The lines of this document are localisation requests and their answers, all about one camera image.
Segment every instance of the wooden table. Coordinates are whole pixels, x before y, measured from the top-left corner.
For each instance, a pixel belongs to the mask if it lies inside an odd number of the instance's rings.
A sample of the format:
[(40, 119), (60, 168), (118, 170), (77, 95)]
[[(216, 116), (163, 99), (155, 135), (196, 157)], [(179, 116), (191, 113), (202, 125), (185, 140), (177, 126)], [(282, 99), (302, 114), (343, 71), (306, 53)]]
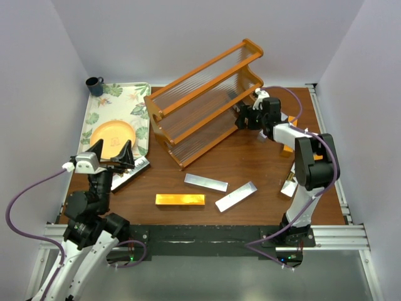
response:
[[(298, 126), (319, 132), (309, 90), (291, 90), (299, 96), (304, 109)], [(284, 113), (297, 115), (298, 104), (288, 92), (275, 88), (270, 89), (269, 94), (281, 99)], [(282, 145), (270, 140), (260, 143), (256, 140), (257, 134), (257, 131), (238, 130), (185, 171), (179, 171), (178, 165), (158, 145), (151, 129), (147, 159), (152, 167), (112, 194), (110, 212), (123, 216), (132, 224), (279, 224), (291, 204), (290, 198), (282, 195), (280, 190), (294, 157), (281, 157)], [(255, 184), (258, 191), (220, 213), (214, 203), (223, 195), (185, 186), (186, 172), (228, 182), (228, 192), (249, 181)], [(87, 189), (86, 176), (74, 174), (68, 192)], [(157, 193), (205, 194), (206, 205), (202, 208), (160, 209), (155, 205)], [(62, 216), (60, 223), (66, 222), (67, 218)], [(344, 224), (334, 188), (321, 197), (313, 215), (313, 224)]]

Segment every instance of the small white object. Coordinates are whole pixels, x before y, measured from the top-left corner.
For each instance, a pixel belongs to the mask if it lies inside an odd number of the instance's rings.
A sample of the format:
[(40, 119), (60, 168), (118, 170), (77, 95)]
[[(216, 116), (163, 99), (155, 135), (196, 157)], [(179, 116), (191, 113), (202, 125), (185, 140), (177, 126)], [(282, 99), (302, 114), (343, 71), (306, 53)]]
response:
[(255, 93), (258, 95), (258, 98), (256, 99), (255, 103), (253, 104), (252, 109), (253, 109), (253, 110), (260, 110), (260, 109), (261, 109), (261, 108), (259, 107), (259, 106), (260, 106), (260, 103), (262, 102), (262, 100), (263, 100), (264, 98), (270, 97), (270, 95), (269, 95), (268, 92), (266, 92), (266, 91), (264, 91), (264, 90), (262, 90), (262, 89), (260, 89), (260, 88), (257, 88), (257, 89), (255, 90)]
[(138, 159), (135, 160), (135, 167), (137, 167), (137, 166), (142, 166), (142, 165), (145, 164), (145, 161), (144, 161), (142, 158), (143, 158), (143, 157), (138, 158)]
[(71, 172), (75, 169), (74, 163), (67, 162), (63, 164), (63, 169), (66, 169), (68, 172)]
[(261, 130), (261, 131), (259, 132), (259, 134), (258, 134), (257, 140), (258, 140), (259, 142), (265, 142), (267, 138), (268, 138), (268, 136), (264, 135), (264, 134), (263, 134), (263, 130)]

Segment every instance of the metal frame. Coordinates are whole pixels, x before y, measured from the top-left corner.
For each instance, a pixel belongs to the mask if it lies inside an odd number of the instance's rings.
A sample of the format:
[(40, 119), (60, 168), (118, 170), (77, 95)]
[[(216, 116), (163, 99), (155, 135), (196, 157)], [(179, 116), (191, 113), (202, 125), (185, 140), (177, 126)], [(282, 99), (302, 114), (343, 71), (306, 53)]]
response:
[[(315, 109), (316, 118), (318, 120), (319, 128), (322, 132), (326, 132), (326, 127), (323, 122), (323, 117), (320, 110), (319, 100), (316, 96), (315, 88), (313, 85), (306, 85), (310, 91), (312, 104)], [(304, 250), (326, 251), (326, 250), (357, 250), (359, 251), (361, 263), (365, 271), (370, 292), (374, 301), (384, 300), (382, 290), (378, 281), (377, 274), (372, 264), (370, 256), (370, 246), (368, 237), (363, 225), (354, 225), (352, 216), (346, 201), (341, 179), (336, 182), (336, 191), (338, 200), (340, 202), (341, 211), (345, 217), (347, 225), (344, 226), (312, 226), (315, 234), (315, 247), (304, 248)], [(63, 233), (66, 228), (64, 224), (48, 224), (44, 232), (45, 237), (52, 238), (56, 241), (63, 239)], [(35, 261), (31, 281), (29, 282), (26, 291), (26, 299), (34, 295), (39, 290), (43, 274), (45, 271), (46, 263), (48, 261), (50, 250), (56, 247), (50, 243), (42, 242), (39, 246), (38, 257)], [(292, 247), (278, 247), (276, 251), (294, 251), (296, 248)]]

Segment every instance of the orange dish rack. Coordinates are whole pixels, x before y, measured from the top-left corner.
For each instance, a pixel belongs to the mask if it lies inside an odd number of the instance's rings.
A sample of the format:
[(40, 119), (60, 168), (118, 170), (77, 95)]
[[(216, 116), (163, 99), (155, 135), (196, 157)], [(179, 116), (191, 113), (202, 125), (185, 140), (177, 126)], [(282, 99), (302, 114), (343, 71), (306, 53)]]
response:
[(263, 81), (248, 67), (263, 50), (248, 39), (145, 97), (156, 140), (181, 169), (237, 130), (232, 106)]

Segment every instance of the cable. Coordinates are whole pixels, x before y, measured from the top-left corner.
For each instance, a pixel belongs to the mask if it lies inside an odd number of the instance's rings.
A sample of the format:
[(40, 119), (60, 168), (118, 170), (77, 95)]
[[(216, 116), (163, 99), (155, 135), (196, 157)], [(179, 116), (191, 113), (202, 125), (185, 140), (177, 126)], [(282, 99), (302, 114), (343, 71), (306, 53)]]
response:
[(267, 89), (270, 89), (270, 88), (283, 89), (283, 90), (286, 90), (288, 93), (290, 93), (292, 96), (294, 96), (294, 98), (296, 99), (296, 101), (298, 102), (298, 105), (299, 105), (299, 113), (291, 122), (294, 122), (295, 120), (298, 120), (301, 117), (302, 113), (303, 113), (303, 106), (302, 106), (302, 103), (301, 103), (301, 100), (299, 99), (299, 97), (296, 96), (296, 94), (294, 92), (292, 92), (290, 89), (282, 87), (282, 86), (270, 86), (270, 87), (261, 88), (261, 89), (262, 90), (267, 90)]
[(15, 225), (11, 221), (11, 208), (14, 206), (14, 203), (16, 202), (16, 200), (20, 196), (22, 196), (26, 191), (30, 190), (31, 188), (34, 188), (35, 186), (37, 186), (39, 184), (42, 184), (43, 182), (48, 181), (48, 180), (50, 180), (50, 179), (52, 179), (52, 178), (54, 178), (56, 176), (59, 176), (60, 174), (64, 173), (65, 171), (66, 171), (66, 169), (62, 169), (62, 170), (58, 171), (56, 174), (53, 174), (52, 176), (47, 177), (46, 179), (43, 179), (43, 180), (41, 180), (39, 182), (36, 182), (36, 183), (30, 185), (29, 187), (25, 188), (20, 193), (15, 195), (15, 197), (12, 198), (12, 200), (10, 201), (10, 203), (8, 204), (7, 209), (6, 209), (6, 222), (7, 222), (7, 225), (10, 227), (11, 230), (13, 230), (15, 233), (17, 233), (17, 234), (19, 234), (21, 236), (32, 238), (33, 240), (41, 240), (41, 241), (47, 241), (48, 243), (52, 243), (52, 244), (56, 245), (57, 248), (59, 248), (59, 250), (60, 250), (61, 258), (60, 258), (59, 265), (58, 265), (57, 269), (55, 270), (53, 276), (50, 278), (50, 281), (47, 284), (47, 286), (46, 286), (46, 288), (45, 288), (45, 290), (44, 290), (44, 292), (42, 294), (42, 297), (40, 298), (40, 301), (44, 300), (46, 294), (48, 293), (48, 291), (50, 289), (51, 284), (55, 280), (58, 272), (60, 271), (60, 268), (63, 266), (64, 258), (65, 258), (65, 251), (64, 251), (63, 247), (61, 246), (61, 244), (58, 243), (55, 240), (52, 240), (52, 239), (44, 237), (44, 236), (32, 235), (32, 234), (29, 234), (29, 233), (26, 233), (26, 232), (23, 232), (23, 231), (17, 229), (17, 227), (15, 227)]
[(144, 243), (142, 243), (141, 241), (138, 241), (138, 240), (127, 240), (127, 241), (123, 241), (123, 242), (119, 243), (117, 246), (122, 246), (122, 245), (125, 245), (126, 243), (138, 243), (139, 245), (141, 245), (143, 247), (142, 257), (139, 260), (137, 260), (136, 262), (128, 264), (128, 265), (117, 265), (117, 264), (115, 264), (115, 265), (110, 265), (111, 267), (114, 267), (114, 268), (130, 268), (130, 267), (134, 267), (135, 265), (138, 265), (139, 263), (143, 262), (143, 260), (145, 259), (146, 254), (147, 254), (147, 249), (146, 249), (146, 245)]

